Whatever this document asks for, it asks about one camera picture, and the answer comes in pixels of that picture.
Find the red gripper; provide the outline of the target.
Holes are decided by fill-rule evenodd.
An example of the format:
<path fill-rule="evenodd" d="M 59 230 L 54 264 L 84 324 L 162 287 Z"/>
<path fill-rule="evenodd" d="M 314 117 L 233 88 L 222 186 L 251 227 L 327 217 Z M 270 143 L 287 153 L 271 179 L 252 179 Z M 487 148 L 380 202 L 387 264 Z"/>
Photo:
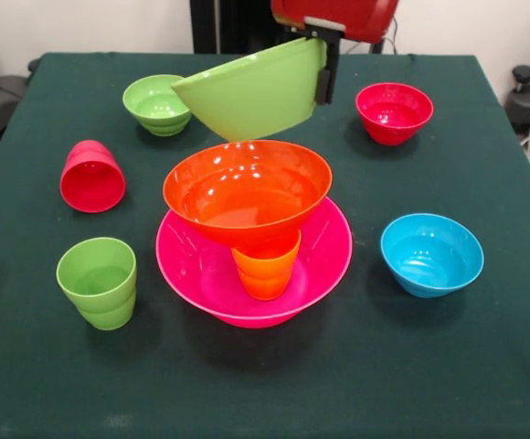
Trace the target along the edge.
<path fill-rule="evenodd" d="M 378 43 L 386 34 L 398 0 L 272 0 L 275 20 L 288 27 L 323 27 L 345 39 Z M 315 101 L 330 104 L 339 62 L 340 37 L 325 40 L 325 65 L 318 73 Z"/>

